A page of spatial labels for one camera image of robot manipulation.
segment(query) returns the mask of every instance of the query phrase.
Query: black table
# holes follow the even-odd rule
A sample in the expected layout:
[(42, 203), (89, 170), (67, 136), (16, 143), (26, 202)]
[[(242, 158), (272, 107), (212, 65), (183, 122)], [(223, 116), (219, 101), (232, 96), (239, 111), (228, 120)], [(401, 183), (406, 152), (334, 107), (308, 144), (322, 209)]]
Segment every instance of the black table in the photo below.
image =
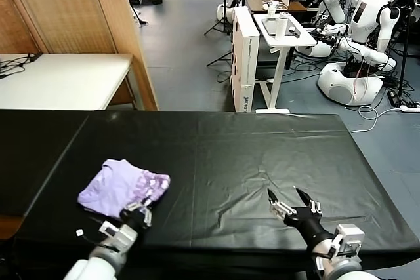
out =
[(84, 111), (0, 111), (1, 215), (25, 215), (88, 115)]
[(88, 255), (92, 246), (75, 230), (100, 240), (99, 224), (76, 198), (109, 158), (172, 180), (128, 266), (309, 270), (297, 231), (268, 210), (267, 188), (290, 205), (302, 205), (293, 185), (321, 201), (327, 230), (354, 223), (365, 231), (364, 268), (420, 257), (418, 238), (339, 116), (98, 111), (16, 235), (22, 264), (68, 268)]

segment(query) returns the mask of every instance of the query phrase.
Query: white robot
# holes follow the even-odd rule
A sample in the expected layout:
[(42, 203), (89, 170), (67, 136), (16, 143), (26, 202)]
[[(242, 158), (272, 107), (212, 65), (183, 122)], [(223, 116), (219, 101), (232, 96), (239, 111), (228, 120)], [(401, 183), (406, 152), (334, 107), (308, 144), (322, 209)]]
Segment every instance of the white robot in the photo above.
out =
[[(330, 17), (332, 17), (333, 21), (336, 23), (334, 26), (326, 25), (323, 27), (322, 30), (314, 30), (313, 32), (321, 33), (323, 35), (333, 35), (336, 34), (337, 30), (339, 31), (345, 31), (347, 28), (343, 25), (343, 27), (338, 26), (337, 24), (341, 24), (345, 22), (346, 15), (344, 14), (343, 9), (340, 6), (340, 3), (338, 0), (322, 0), (322, 3), (320, 3), (317, 15), (317, 17), (321, 17), (321, 15), (324, 14), (324, 12), (328, 11)], [(331, 45), (328, 45), (327, 43), (324, 43), (323, 41), (318, 41), (317, 45), (313, 47), (298, 47), (297, 51), (301, 54), (304, 54), (309, 57), (328, 57), (331, 55), (333, 48)]]
[(335, 235), (326, 231), (321, 223), (322, 211), (319, 201), (296, 188), (305, 207), (290, 207), (278, 201), (268, 189), (270, 211), (285, 225), (296, 228), (308, 245), (316, 263), (316, 271), (322, 280), (378, 280), (362, 271), (358, 254), (365, 233), (354, 224), (339, 224)]
[[(343, 32), (348, 37), (338, 38), (338, 50), (350, 52), (359, 61), (360, 68), (354, 77), (343, 75), (346, 63), (330, 63), (321, 71), (318, 86), (330, 99), (347, 105), (362, 106), (373, 102), (382, 87), (382, 80), (374, 75), (378, 71), (390, 71), (396, 62), (385, 54), (392, 30), (400, 17), (400, 9), (392, 7), (394, 0), (353, 0), (356, 10), (351, 25), (329, 26), (331, 32)], [(380, 26), (376, 49), (366, 42)]]
[[(150, 200), (134, 202), (121, 211), (123, 224), (117, 228), (105, 221), (99, 231), (107, 236), (89, 255), (89, 260), (78, 260), (64, 280), (117, 280), (123, 269), (130, 248), (143, 230), (152, 225), (152, 213), (148, 208)], [(83, 236), (82, 230), (76, 231)]]
[[(268, 190), (270, 210), (276, 218), (296, 228), (312, 253), (322, 280), (378, 280), (362, 271), (358, 254), (364, 240), (364, 232), (354, 224), (339, 224), (335, 235), (326, 231), (320, 223), (321, 204), (299, 188), (296, 189), (305, 207), (290, 207), (279, 202)], [(129, 249), (138, 234), (152, 225), (152, 213), (148, 202), (134, 202), (121, 211), (123, 225), (120, 228), (105, 221), (99, 231), (108, 237), (98, 244), (89, 260), (77, 261), (64, 280), (116, 280), (124, 267)]]

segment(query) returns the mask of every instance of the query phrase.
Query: white box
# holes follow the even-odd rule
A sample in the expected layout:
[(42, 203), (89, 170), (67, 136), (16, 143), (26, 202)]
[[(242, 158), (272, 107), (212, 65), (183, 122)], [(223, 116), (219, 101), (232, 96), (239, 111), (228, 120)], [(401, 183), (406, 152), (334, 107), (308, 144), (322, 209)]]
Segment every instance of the white box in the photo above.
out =
[(236, 88), (232, 87), (235, 111), (240, 113), (251, 113), (253, 95), (254, 85), (240, 85)]
[(235, 110), (238, 112), (252, 111), (259, 39), (259, 31), (249, 9), (235, 7), (230, 82)]
[(260, 33), (247, 7), (234, 7), (232, 75), (240, 76), (242, 85), (253, 85), (257, 68)]

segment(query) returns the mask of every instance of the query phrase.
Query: gray floor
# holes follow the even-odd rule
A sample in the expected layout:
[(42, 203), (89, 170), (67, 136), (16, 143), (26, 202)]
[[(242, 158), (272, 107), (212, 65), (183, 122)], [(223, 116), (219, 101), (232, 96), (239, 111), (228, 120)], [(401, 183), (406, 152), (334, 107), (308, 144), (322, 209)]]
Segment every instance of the gray floor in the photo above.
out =
[[(205, 66), (230, 49), (229, 38), (219, 32), (211, 31), (207, 37), (203, 36), (214, 24), (215, 8), (221, 2), (164, 0), (162, 5), (138, 7), (140, 17), (149, 22), (140, 30), (140, 35), (161, 110), (232, 110), (228, 81), (217, 83), (218, 75), (219, 79), (227, 77), (223, 72), (229, 71), (229, 65), (220, 62), (216, 66)], [(264, 47), (264, 39), (261, 39), (261, 46), (259, 58), (276, 59)], [(416, 89), (411, 94), (415, 100), (420, 100), (418, 63), (417, 59), (409, 60), (406, 75)], [(257, 76), (269, 75), (264, 72), (267, 70), (259, 70)], [(308, 74), (311, 73), (294, 73), (284, 80)], [(261, 92), (257, 88), (253, 108), (263, 107)], [(336, 113), (349, 130), (371, 126), (371, 121), (362, 119), (358, 113), (325, 99), (316, 88), (316, 77), (283, 84), (277, 107), (289, 108), (292, 113)], [(385, 96), (378, 111), (388, 108)], [(420, 237), (420, 114), (384, 115), (371, 132), (354, 134), (354, 140), (403, 217)], [(420, 260), (374, 273), (387, 279), (417, 279)]]

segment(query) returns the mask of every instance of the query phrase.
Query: folded purple shirt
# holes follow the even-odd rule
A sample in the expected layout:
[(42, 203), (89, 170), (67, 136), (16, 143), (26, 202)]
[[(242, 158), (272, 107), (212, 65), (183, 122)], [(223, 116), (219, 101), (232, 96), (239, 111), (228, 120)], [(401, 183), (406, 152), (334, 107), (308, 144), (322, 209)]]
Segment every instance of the folded purple shirt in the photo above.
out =
[(127, 160), (108, 159), (77, 201), (90, 210), (119, 218), (119, 213), (129, 203), (147, 198), (157, 201), (170, 181), (168, 175), (139, 169)]

